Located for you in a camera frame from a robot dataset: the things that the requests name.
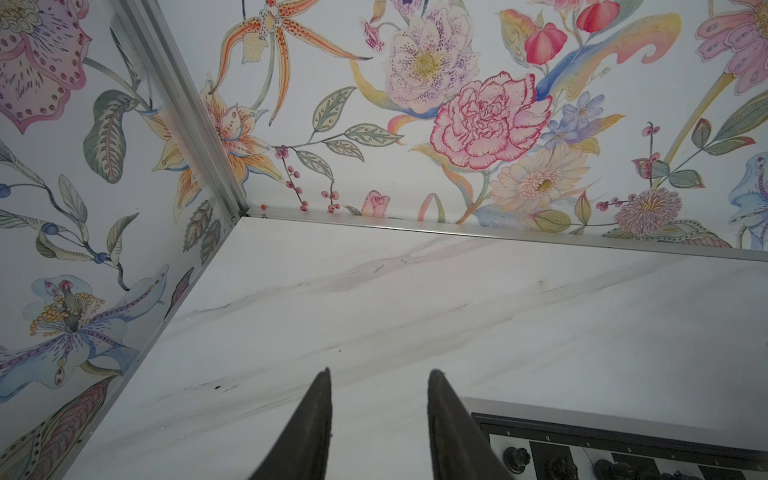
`blue berry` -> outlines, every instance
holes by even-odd
[[[42,230],[46,235],[58,235],[58,225],[56,223],[48,222],[43,225]]]

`metal edge strip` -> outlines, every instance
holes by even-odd
[[[207,121],[192,77],[156,0],[111,0],[145,66],[154,70],[168,102],[164,108],[194,156],[204,180],[237,222],[246,209],[245,194]]]
[[[181,305],[184,303],[184,301],[187,299],[189,294],[192,292],[192,289],[194,288],[195,284],[203,276],[203,273],[205,273],[205,270],[214,260],[214,257],[219,252],[219,249],[221,249],[221,247],[224,245],[224,241],[227,240],[229,235],[234,231],[234,227],[236,226],[237,224],[235,223],[227,232],[224,233],[223,238],[218,243],[218,245],[216,245],[216,248],[214,249],[214,252],[211,254],[208,261],[204,265],[200,266],[200,273],[197,274],[195,281],[189,285],[189,287],[184,292],[184,294],[179,299],[179,301],[176,302],[176,305],[174,306],[173,310],[163,318],[163,322],[159,326],[157,326],[154,333],[152,333],[152,335],[150,336],[150,339],[147,341],[147,343],[144,344],[144,348],[140,350],[138,357],[136,357],[136,359],[134,360],[134,364],[122,376],[120,385],[118,385],[112,392],[108,394],[107,399],[104,401],[104,405],[101,406],[101,410],[99,410],[99,412],[91,420],[91,423],[88,425],[88,427],[83,431],[83,434],[80,437],[80,440],[82,440],[82,442],[74,446],[74,448],[69,452],[66,458],[56,467],[56,469],[51,474],[49,474],[48,480],[63,480],[63,478],[67,475],[69,468],[72,467],[72,464],[74,463],[75,459],[78,456],[80,456],[83,448],[85,447],[85,444],[88,443],[88,441],[91,439],[91,436],[94,434],[98,426],[104,420],[104,417],[107,416],[107,414],[112,410],[112,406],[118,400],[118,397],[123,393],[123,390],[131,381],[131,378],[134,376],[134,374],[138,370],[138,367],[141,365],[144,359],[147,358],[147,354],[149,353],[149,351],[152,350],[152,347],[154,347],[154,344],[157,343],[158,339],[160,339],[160,335],[162,335],[163,331],[165,331],[165,328],[168,326],[170,321],[174,319],[174,317],[176,316],[176,312],[179,310]]]
[[[360,215],[328,214],[325,212],[302,212],[286,208],[267,207],[262,210],[252,208],[246,215],[255,218],[275,220],[294,220],[299,222],[331,223],[349,227],[384,228],[388,230],[407,230],[423,233],[443,233],[464,237],[483,237],[523,242],[556,243],[577,245],[580,247],[614,248],[619,250],[639,250],[654,253],[674,253],[699,257],[731,258],[735,260],[754,260],[768,262],[768,254],[756,250],[737,248],[705,247],[700,245],[680,245],[679,243],[650,242],[646,240],[623,240],[618,238],[593,237],[589,235],[567,235],[564,233],[531,232],[510,228],[480,227],[478,225],[455,225],[453,223],[419,222],[417,220],[399,220],[393,218],[361,217]]]

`orange lily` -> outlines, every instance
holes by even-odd
[[[230,53],[232,48],[245,42],[243,48],[243,62],[259,61],[261,52],[266,47],[266,37],[271,35],[273,39],[270,46],[273,50],[277,43],[277,49],[280,53],[280,94],[277,98],[277,106],[270,118],[270,125],[277,116],[277,112],[283,105],[286,93],[288,92],[288,80],[290,79],[290,57],[288,56],[288,44],[286,43],[285,31],[297,37],[313,47],[317,47],[334,57],[350,58],[352,60],[369,60],[370,57],[358,57],[342,50],[322,36],[307,27],[291,20],[290,17],[306,12],[319,0],[294,0],[276,4],[276,0],[266,0],[264,9],[258,16],[249,18],[243,23],[235,26],[227,32],[224,40],[221,42],[221,61],[219,65],[219,77],[215,84],[211,85],[210,93],[213,94],[224,80],[227,69],[230,65]]]

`floral wallpaper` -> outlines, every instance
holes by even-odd
[[[63,475],[232,227],[163,96],[108,3],[0,1],[0,478]]]
[[[254,208],[764,248],[765,0],[158,3]]]

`white marble surface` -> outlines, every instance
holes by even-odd
[[[768,428],[768,263],[242,219],[67,480],[246,478],[333,375],[327,478],[431,478],[459,395]]]

